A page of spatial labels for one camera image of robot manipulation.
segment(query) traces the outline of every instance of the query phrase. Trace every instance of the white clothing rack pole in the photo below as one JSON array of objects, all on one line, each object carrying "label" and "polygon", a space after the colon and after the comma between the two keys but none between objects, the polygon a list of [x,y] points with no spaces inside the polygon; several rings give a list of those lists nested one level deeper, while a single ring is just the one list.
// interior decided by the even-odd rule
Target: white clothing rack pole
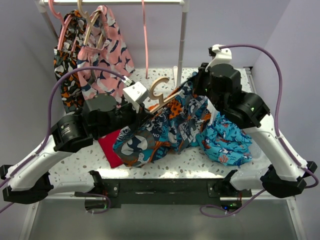
[{"label": "white clothing rack pole", "polygon": [[[49,18],[46,5],[48,0],[34,0],[39,12],[43,16],[49,30],[53,36],[58,39],[56,30]],[[54,0],[55,5],[72,6],[77,5],[77,0]],[[179,58],[177,66],[177,77],[174,77],[175,86],[178,87],[181,84],[182,77],[182,64],[184,58],[185,49],[185,36],[186,36],[186,25],[187,25],[187,13],[189,11],[189,0],[144,0],[147,5],[180,5],[182,6],[182,17],[181,17],[181,33],[179,43]],[[141,0],[83,0],[83,5],[141,5]]]}]

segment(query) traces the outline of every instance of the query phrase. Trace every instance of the white wall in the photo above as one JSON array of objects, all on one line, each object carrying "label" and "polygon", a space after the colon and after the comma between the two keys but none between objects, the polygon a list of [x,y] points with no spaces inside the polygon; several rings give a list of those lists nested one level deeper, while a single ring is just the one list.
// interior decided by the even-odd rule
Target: white wall
[{"label": "white wall", "polygon": [[[19,162],[44,138],[48,94],[56,81],[55,41],[32,0],[17,4],[0,1],[0,166]],[[62,113],[57,100],[55,120]],[[8,203],[0,195],[2,208]],[[26,210],[14,204],[0,215],[0,239],[18,239]]]},{"label": "white wall", "polygon": [[[280,129],[302,157],[320,167],[319,9],[318,0],[291,0],[266,49],[274,55],[283,74]],[[274,112],[278,79],[275,67],[263,55],[253,67],[253,78],[258,94]],[[309,240],[319,239],[319,198],[319,186],[297,197]]]},{"label": "white wall", "polygon": [[[290,0],[190,0],[183,66],[208,62],[213,44],[252,43],[265,46]],[[77,6],[56,6],[63,15]],[[89,13],[97,6],[85,5]],[[142,7],[111,6],[137,68],[145,66]],[[149,65],[172,67],[178,63],[181,7],[146,5]],[[51,16],[57,31],[60,22]],[[253,66],[259,56],[254,50],[232,51],[235,66]]]}]

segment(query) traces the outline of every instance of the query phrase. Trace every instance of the black joint actuator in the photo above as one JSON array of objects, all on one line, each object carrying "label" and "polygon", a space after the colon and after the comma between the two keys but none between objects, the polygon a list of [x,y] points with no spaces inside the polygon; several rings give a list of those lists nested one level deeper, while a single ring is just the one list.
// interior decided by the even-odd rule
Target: black joint actuator
[{"label": "black joint actuator", "polygon": [[29,190],[12,191],[10,186],[2,190],[3,200],[17,204],[33,204],[45,199],[48,192],[54,188],[49,180],[49,172],[46,172],[36,181],[35,185]]},{"label": "black joint actuator", "polygon": [[106,93],[84,102],[74,114],[62,117],[52,128],[54,150],[76,153],[118,129],[136,122],[137,113],[131,103],[117,107],[117,101]]},{"label": "black joint actuator", "polygon": [[280,199],[299,195],[307,186],[306,181],[302,177],[298,177],[297,181],[282,180],[272,165],[269,166],[268,171],[260,180],[263,188],[268,193]]},{"label": "black joint actuator", "polygon": [[2,180],[5,180],[6,179],[6,175],[8,173],[8,169],[11,167],[12,165],[2,165],[0,167],[0,178]]},{"label": "black joint actuator", "polygon": [[260,121],[270,113],[262,98],[242,91],[241,74],[229,64],[217,64],[206,72],[202,63],[196,76],[190,78],[194,94],[206,96],[215,109],[240,129],[260,127]]},{"label": "black joint actuator", "polygon": [[[312,172],[313,174],[315,173],[315,171],[317,170],[318,166],[314,161],[307,161],[307,165],[306,167],[310,170],[310,172]],[[304,173],[303,178],[307,178],[309,177],[310,174],[309,173]]]}]

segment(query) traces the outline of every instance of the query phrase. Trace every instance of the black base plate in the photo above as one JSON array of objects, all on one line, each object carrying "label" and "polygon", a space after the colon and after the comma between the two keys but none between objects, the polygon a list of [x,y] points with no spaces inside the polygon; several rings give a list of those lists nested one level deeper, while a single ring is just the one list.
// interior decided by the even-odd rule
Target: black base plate
[{"label": "black base plate", "polygon": [[[238,191],[222,194],[215,191],[214,185],[223,179],[187,178],[187,179],[103,179],[107,196],[112,208],[120,208],[122,204],[154,204],[154,205],[229,205],[230,200],[223,202],[220,198],[239,196]],[[241,191],[242,197],[251,197],[250,190]],[[102,200],[87,199],[86,209],[104,208]]]}]

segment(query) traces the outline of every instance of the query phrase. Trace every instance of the wooden clothes hanger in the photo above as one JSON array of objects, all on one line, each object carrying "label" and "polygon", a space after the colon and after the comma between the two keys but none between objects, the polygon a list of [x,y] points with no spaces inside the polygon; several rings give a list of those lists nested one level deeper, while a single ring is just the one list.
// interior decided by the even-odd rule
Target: wooden clothes hanger
[{"label": "wooden clothes hanger", "polygon": [[[68,17],[66,18],[66,20],[64,21],[64,18],[62,17],[61,13],[55,11],[54,0],[48,0],[48,5],[49,5],[50,11],[52,12],[53,16],[61,21],[62,29],[61,29],[61,32],[60,32],[58,46],[57,46],[57,49],[59,51],[61,51],[63,43],[64,43],[63,42],[64,41],[64,36],[66,34],[66,31],[67,31],[68,25],[69,25],[69,23],[70,23],[70,21],[72,19],[72,16],[69,14]],[[72,49],[71,49],[71,52],[73,52],[75,50],[75,48],[76,48],[76,43],[74,41]]]},{"label": "wooden clothes hanger", "polygon": [[167,97],[166,99],[164,99],[163,93],[155,95],[154,91],[155,91],[156,86],[158,86],[160,83],[167,84],[168,82],[169,82],[169,78],[162,76],[162,77],[159,77],[158,79],[156,79],[152,83],[152,85],[149,89],[149,92],[150,92],[149,98],[152,100],[158,100],[159,103],[157,106],[155,106],[153,109],[150,110],[150,113],[152,113],[152,114],[155,113],[156,111],[161,109],[163,106],[168,104],[170,101],[172,101],[175,98],[175,96],[177,96],[179,94],[179,92],[176,92],[176,93],[172,94],[171,96]]},{"label": "wooden clothes hanger", "polygon": [[[77,5],[78,5],[78,10],[79,10],[80,15],[83,18],[85,18],[85,20],[87,22],[86,33],[85,33],[84,42],[83,42],[84,45],[87,45],[88,44],[88,40],[90,38],[92,27],[94,26],[96,20],[98,19],[101,11],[100,10],[94,11],[95,14],[94,14],[93,18],[90,19],[90,15],[88,14],[88,12],[87,11],[84,12],[84,10],[82,8],[82,1],[83,0],[77,0]],[[102,39],[103,39],[103,34],[101,33],[100,37],[99,37],[99,40],[98,40],[98,43],[96,45],[96,49],[99,48],[99,46],[101,45]]]}]

